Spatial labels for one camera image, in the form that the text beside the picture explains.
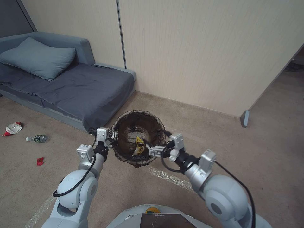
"sofa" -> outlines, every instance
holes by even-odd
[[[0,63],[0,94],[83,131],[104,126],[134,92],[134,71],[95,63],[87,39],[44,32],[0,38],[0,54],[28,37],[75,48],[73,62],[52,81]]]

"black trash bag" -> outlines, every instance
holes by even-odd
[[[117,142],[113,145],[115,156],[135,168],[148,165],[156,157],[149,156],[149,150],[133,155],[136,149],[136,137],[146,139],[153,146],[165,144],[166,136],[163,123],[147,111],[133,110],[122,114],[114,123],[112,131],[118,130]]]

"water bottle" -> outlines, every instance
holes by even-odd
[[[37,142],[37,143],[45,143],[48,140],[48,136],[38,135],[38,136],[33,136],[33,137],[27,137],[25,140],[26,141],[34,141],[34,142]]]

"beige carpet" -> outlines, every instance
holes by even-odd
[[[110,121],[125,111],[142,109],[159,117],[170,131],[182,132],[187,152],[206,149],[250,189],[256,211],[273,227],[303,227],[304,211],[304,80],[284,73],[268,88],[250,113],[248,128],[239,118],[136,92]],[[0,137],[1,227],[41,227],[50,215],[52,192],[76,170],[76,148],[93,137],[5,97],[0,98],[0,130],[21,121],[16,135]],[[26,142],[46,134],[45,144]],[[38,167],[36,159],[45,157]],[[89,214],[89,227],[106,227],[121,211],[139,204],[164,204],[182,210],[210,226],[220,227],[195,193],[152,174],[166,170],[159,159],[135,169],[110,150]],[[224,174],[214,167],[213,174]]]

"beige wall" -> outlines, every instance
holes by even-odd
[[[303,0],[119,4],[137,90],[237,116],[304,43]]]
[[[124,67],[115,0],[22,0],[38,31],[87,38],[96,62]]]

